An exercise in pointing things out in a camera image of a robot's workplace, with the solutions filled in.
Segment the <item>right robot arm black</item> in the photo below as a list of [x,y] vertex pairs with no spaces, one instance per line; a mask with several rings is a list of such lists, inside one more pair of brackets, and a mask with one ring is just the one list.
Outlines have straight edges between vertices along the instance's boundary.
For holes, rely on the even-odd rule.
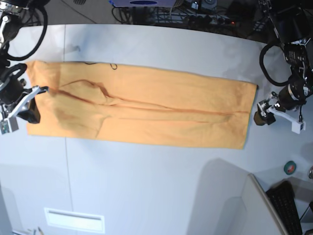
[[[29,123],[40,122],[34,96],[45,93],[48,87],[26,89],[26,81],[19,77],[26,72],[27,65],[21,63],[32,56],[45,37],[48,16],[45,6],[47,0],[2,0],[0,2],[0,123],[5,125],[9,119],[18,117]],[[22,27],[30,24],[32,18],[41,12],[43,30],[35,47],[26,55],[16,57],[8,53],[10,42],[16,38]]]

